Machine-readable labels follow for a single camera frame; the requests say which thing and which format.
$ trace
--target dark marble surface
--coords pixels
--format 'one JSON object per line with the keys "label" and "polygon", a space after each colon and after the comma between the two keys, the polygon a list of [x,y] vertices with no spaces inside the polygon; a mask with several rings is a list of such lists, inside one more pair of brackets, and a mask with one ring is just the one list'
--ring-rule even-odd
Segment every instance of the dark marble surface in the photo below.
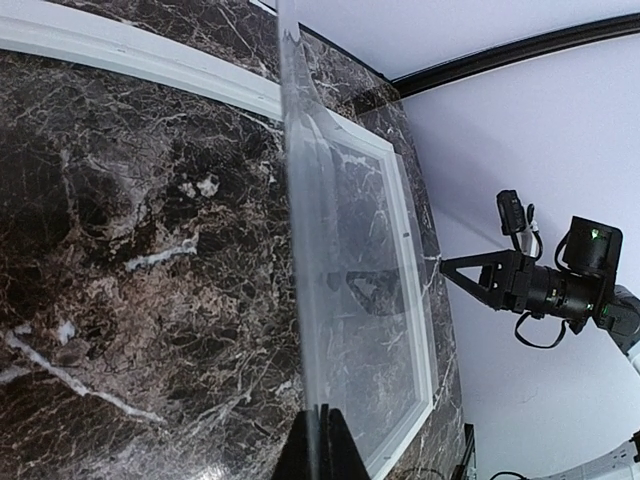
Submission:
{"label": "dark marble surface", "polygon": [[[275,19],[244,2],[74,6],[277,78]],[[448,478],[460,384],[406,116],[306,41],[325,104],[392,142],[411,180],[440,389],[389,478]],[[0,478],[268,478],[302,404],[282,126],[89,68],[0,64]]]}

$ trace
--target translucent sheet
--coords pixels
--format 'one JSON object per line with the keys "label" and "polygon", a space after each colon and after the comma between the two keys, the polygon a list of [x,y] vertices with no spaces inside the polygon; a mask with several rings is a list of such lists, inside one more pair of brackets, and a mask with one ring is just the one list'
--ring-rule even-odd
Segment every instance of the translucent sheet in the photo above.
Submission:
{"label": "translucent sheet", "polygon": [[340,409],[383,478],[432,410],[438,378],[413,201],[393,148],[352,135],[319,101],[294,1],[278,15],[307,409]]}

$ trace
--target white border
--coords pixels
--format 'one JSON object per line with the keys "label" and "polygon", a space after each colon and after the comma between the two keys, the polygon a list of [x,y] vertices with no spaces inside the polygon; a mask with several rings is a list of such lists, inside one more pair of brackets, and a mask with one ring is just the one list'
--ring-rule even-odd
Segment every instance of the white border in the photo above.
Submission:
{"label": "white border", "polygon": [[[69,7],[40,0],[0,0],[0,49],[40,55],[130,75],[224,102],[282,121],[278,84],[229,62],[167,38]],[[342,127],[334,140],[355,146],[383,166],[393,215],[398,262],[411,320],[412,354],[419,401],[367,462],[374,480],[383,479],[409,446],[433,410],[431,370],[421,289],[409,232],[409,219],[393,146],[354,122],[330,112]]]}

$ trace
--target brown marble countertop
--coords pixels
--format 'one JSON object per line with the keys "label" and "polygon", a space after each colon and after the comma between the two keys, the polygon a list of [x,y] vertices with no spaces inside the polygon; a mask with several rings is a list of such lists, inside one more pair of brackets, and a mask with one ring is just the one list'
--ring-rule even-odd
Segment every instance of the brown marble countertop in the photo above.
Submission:
{"label": "brown marble countertop", "polygon": [[[277,81],[275,18],[247,2],[57,3]],[[325,105],[411,180],[440,388],[389,478],[449,478],[460,382],[407,118],[384,79],[305,42]],[[0,85],[0,480],[268,479],[303,404],[282,125],[9,52]]]}

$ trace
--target white wall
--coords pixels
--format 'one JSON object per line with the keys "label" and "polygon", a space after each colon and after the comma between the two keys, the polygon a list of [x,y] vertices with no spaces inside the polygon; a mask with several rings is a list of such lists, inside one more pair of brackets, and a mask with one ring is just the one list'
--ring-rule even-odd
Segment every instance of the white wall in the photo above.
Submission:
{"label": "white wall", "polygon": [[[572,215],[624,232],[618,283],[640,295],[640,38],[558,53],[405,102],[445,257],[508,248],[495,195],[534,202],[543,261]],[[640,429],[640,377],[605,332],[556,350],[513,338],[516,316],[449,286],[479,478],[547,475],[606,453]],[[558,322],[533,321],[535,340]]]}
{"label": "white wall", "polygon": [[297,0],[297,5],[303,24],[390,79],[502,43],[640,11],[640,0]]}

